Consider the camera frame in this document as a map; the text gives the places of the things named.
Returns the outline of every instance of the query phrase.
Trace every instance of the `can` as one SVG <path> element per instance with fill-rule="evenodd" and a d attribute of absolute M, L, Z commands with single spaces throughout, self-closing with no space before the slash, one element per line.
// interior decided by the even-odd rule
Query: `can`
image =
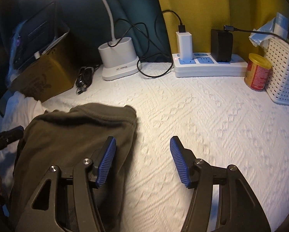
<path fill-rule="evenodd" d="M 263 90 L 271 68 L 272 65 L 266 58 L 254 53 L 250 53 L 244 82 L 252 90 Z"/>

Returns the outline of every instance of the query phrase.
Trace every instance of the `plastic basket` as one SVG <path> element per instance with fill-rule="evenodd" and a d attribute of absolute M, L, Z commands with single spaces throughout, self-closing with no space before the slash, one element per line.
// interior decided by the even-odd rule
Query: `plastic basket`
<path fill-rule="evenodd" d="M 272 101 L 289 105 L 289 46 L 272 38 L 265 57 L 272 63 L 265 89 Z"/>

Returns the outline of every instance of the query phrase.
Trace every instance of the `ribbed blue rubber pad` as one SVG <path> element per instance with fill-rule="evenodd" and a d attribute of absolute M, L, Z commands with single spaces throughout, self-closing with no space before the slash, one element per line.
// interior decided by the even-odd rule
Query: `ribbed blue rubber pad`
<path fill-rule="evenodd" d="M 107 151 L 105 152 L 105 156 L 103 157 L 99 167 L 98 167 L 98 175 L 96 180 L 96 185 L 98 187 L 101 187 L 106 182 L 115 151 L 117 149 L 117 143 L 115 138 L 112 138 Z"/>
<path fill-rule="evenodd" d="M 170 139 L 170 152 L 176 165 L 181 182 L 185 185 L 185 187 L 188 187 L 190 185 L 188 166 L 186 165 L 174 138 Z"/>

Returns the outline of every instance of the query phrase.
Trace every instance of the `blue and white package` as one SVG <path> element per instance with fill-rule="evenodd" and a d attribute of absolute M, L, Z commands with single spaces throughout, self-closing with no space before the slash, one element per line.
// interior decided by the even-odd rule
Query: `blue and white package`
<path fill-rule="evenodd" d="M 273 18 L 271 21 L 260 27 L 257 31 L 275 33 L 286 39 L 288 32 L 288 25 L 289 19 L 286 18 L 284 15 L 280 14 L 279 12 L 277 12 L 277 16 L 275 18 Z M 251 33 L 249 39 L 255 47 L 262 46 L 263 48 L 267 49 L 269 45 L 269 41 L 267 40 L 269 40 L 272 37 L 273 37 L 272 35 Z"/>

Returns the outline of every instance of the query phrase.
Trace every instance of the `white cloth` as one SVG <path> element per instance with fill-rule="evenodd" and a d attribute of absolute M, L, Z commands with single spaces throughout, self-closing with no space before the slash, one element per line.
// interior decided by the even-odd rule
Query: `white cloth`
<path fill-rule="evenodd" d="M 157 75 L 169 64 L 144 65 Z M 125 186 L 121 231 L 181 231 L 193 190 L 180 183 L 169 141 L 211 165 L 238 166 L 252 187 L 272 231 L 289 214 L 289 106 L 245 85 L 243 77 L 176 78 L 173 72 L 145 79 L 139 73 L 103 81 L 99 69 L 85 93 L 76 88 L 43 105 L 49 110 L 97 102 L 131 105 L 138 137 Z M 215 188 L 212 213 L 216 212 Z"/>
<path fill-rule="evenodd" d="M 25 97 L 17 91 L 7 102 L 1 129 L 2 131 L 8 131 L 19 125 L 26 128 L 34 117 L 43 114 L 45 110 L 40 101 L 36 101 L 32 97 Z M 17 144 L 18 141 L 13 142 L 0 151 L 0 175 L 8 196 L 13 186 Z"/>

